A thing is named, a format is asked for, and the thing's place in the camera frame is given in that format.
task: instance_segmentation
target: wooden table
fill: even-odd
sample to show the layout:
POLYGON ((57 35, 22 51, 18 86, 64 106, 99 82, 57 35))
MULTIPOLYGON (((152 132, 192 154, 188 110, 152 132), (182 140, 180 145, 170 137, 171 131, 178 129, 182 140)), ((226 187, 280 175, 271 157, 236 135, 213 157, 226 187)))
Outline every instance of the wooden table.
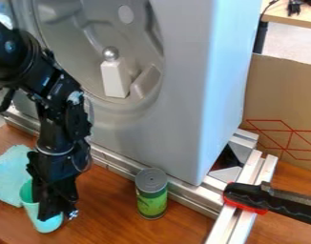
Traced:
MULTIPOLYGON (((261 12, 268 6, 271 0, 263 0, 261 12)), ((263 15, 262 21, 276 22, 286 25, 311 28, 311 7, 307 4, 301 6, 301 14, 288 16, 287 6, 288 0, 279 0, 278 3, 271 6, 263 15)))
MULTIPOLYGON (((0 154, 14 144, 33 146, 34 138, 17 129, 0 129, 0 154)), ((311 194, 311 173, 279 163, 273 186, 311 194)), ((0 202, 0 244, 57 243, 203 243, 212 219, 169 201, 159 220, 139 216, 134 183, 101 167, 77 180, 80 215, 51 234, 36 232, 23 209, 0 202)), ((258 216, 247 243, 311 243, 311 226, 275 213, 258 216)))
MULTIPOLYGON (((262 0, 260 13, 272 0, 262 0)), ((253 52, 261 54, 264 47, 265 36, 268 30, 268 22, 276 22, 297 27, 311 28, 311 7, 307 4, 301 6, 301 14, 288 16, 288 2, 289 0, 279 0, 279 2, 272 5, 263 15, 259 21, 258 33, 255 40, 253 52)))

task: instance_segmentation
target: green can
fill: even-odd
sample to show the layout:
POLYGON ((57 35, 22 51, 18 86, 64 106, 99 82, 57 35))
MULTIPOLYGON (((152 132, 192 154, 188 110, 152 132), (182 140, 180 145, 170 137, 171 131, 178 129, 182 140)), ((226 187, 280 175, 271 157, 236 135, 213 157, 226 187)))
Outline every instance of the green can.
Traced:
POLYGON ((135 178, 137 208, 147 219, 162 217, 167 209, 167 175, 160 169, 140 171, 135 178))

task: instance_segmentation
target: light blue cloth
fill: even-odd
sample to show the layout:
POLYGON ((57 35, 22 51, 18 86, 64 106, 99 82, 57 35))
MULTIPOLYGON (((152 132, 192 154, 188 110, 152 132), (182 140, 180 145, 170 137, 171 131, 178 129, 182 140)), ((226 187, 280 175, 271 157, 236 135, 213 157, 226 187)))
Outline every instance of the light blue cloth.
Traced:
POLYGON ((0 200, 15 207, 21 207, 20 189, 31 176, 26 171, 29 163, 24 145, 13 146, 0 156, 0 200))

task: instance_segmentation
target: cup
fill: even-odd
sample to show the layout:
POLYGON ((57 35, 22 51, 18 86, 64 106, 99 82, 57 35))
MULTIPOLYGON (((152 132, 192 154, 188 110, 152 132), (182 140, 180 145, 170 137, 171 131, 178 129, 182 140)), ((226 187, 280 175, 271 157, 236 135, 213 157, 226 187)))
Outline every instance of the cup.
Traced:
POLYGON ((33 223, 34 228, 40 233, 50 233, 55 231, 63 222, 64 214, 60 213, 46 221, 37 218, 39 213, 39 203, 32 200, 32 180, 27 181, 20 190, 22 204, 33 223))

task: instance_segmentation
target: white washing machine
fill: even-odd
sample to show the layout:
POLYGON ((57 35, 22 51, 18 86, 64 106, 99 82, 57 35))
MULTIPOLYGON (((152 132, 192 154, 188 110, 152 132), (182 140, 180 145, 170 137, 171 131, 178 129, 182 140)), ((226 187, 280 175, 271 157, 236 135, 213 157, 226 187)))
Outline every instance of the white washing machine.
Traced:
MULTIPOLYGON (((241 122, 260 0, 0 2, 84 87, 94 144, 201 183, 241 122), (105 95, 109 46, 132 79, 126 98, 105 95)), ((35 115, 24 95, 15 106, 35 115)))

